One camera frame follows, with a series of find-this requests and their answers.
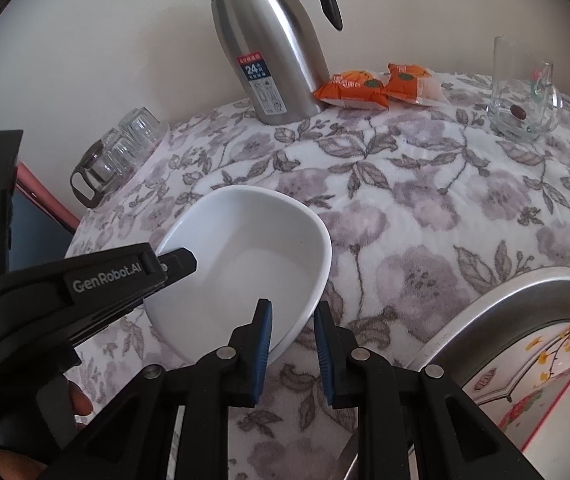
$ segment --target yellow flower design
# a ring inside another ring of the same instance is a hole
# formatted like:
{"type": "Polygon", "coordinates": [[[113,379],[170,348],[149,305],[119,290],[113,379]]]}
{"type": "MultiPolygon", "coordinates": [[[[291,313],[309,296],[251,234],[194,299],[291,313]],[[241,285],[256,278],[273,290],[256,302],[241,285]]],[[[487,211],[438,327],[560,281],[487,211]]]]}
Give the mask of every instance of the yellow flower design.
{"type": "Polygon", "coordinates": [[[539,344],[541,341],[543,340],[543,338],[541,336],[538,336],[535,339],[532,339],[529,344],[525,347],[526,351],[531,350],[534,346],[536,346],[537,344],[539,344]]]}

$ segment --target metal basin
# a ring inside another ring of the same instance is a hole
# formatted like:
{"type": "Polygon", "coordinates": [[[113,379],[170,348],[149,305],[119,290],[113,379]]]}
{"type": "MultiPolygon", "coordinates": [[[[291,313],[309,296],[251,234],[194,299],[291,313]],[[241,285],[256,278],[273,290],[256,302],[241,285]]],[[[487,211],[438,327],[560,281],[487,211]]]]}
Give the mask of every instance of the metal basin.
{"type": "MultiPolygon", "coordinates": [[[[547,267],[512,278],[478,298],[438,332],[408,364],[439,364],[463,386],[511,344],[545,326],[570,321],[570,267],[547,267]]],[[[352,435],[331,480],[357,478],[352,435]]]]}

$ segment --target floral tablecloth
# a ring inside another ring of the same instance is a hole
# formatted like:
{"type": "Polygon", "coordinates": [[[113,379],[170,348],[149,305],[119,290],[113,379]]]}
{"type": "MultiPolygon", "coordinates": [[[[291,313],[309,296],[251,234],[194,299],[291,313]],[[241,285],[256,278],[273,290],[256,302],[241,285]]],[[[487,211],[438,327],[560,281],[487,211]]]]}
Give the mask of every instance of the floral tablecloth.
{"type": "MultiPolygon", "coordinates": [[[[521,145],[490,127],[489,78],[439,77],[452,107],[329,108],[274,127],[244,100],[177,124],[151,173],[85,215],[68,255],[157,246],[176,218],[219,187],[276,189],[329,229],[325,295],[335,319],[362,345],[405,364],[499,283],[570,266],[570,98],[557,130],[521,145]]],[[[70,378],[97,409],[144,365],[183,365],[142,308],[77,350],[83,363],[70,378]]],[[[260,405],[231,411],[230,478],[327,478],[357,418],[328,408],[318,375],[309,323],[268,369],[260,405]]]]}

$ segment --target beige wall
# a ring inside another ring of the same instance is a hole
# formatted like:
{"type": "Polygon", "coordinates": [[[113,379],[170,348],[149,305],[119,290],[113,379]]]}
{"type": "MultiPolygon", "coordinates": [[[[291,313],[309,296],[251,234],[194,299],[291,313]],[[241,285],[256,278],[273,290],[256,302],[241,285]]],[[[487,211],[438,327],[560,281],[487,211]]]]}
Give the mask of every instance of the beige wall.
{"type": "MultiPolygon", "coordinates": [[[[332,71],[490,73],[492,38],[509,34],[546,51],[570,94],[567,0],[338,0],[341,33],[302,2],[332,71]]],[[[0,128],[25,129],[22,160],[78,215],[70,172],[129,109],[173,121],[239,97],[209,0],[13,0],[0,17],[0,128]]]]}

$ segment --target metal screw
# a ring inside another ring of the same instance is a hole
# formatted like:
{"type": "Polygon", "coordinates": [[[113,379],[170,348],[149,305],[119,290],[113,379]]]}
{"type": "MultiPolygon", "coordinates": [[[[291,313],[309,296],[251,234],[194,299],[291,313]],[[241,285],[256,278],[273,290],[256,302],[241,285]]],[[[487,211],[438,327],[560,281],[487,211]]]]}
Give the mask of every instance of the metal screw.
{"type": "Polygon", "coordinates": [[[427,365],[425,367],[425,373],[427,374],[427,377],[431,377],[432,379],[440,379],[443,377],[443,375],[445,375],[445,370],[443,370],[442,367],[438,365],[427,365]]]}
{"type": "Polygon", "coordinates": [[[161,365],[147,365],[143,368],[143,376],[146,379],[156,379],[163,372],[161,365]]]}
{"type": "Polygon", "coordinates": [[[367,359],[369,359],[370,353],[366,348],[354,348],[351,351],[351,356],[356,359],[356,361],[367,361],[367,359]]]}
{"type": "Polygon", "coordinates": [[[236,355],[236,350],[231,346],[222,346],[216,351],[216,355],[220,359],[232,359],[236,355]]]}

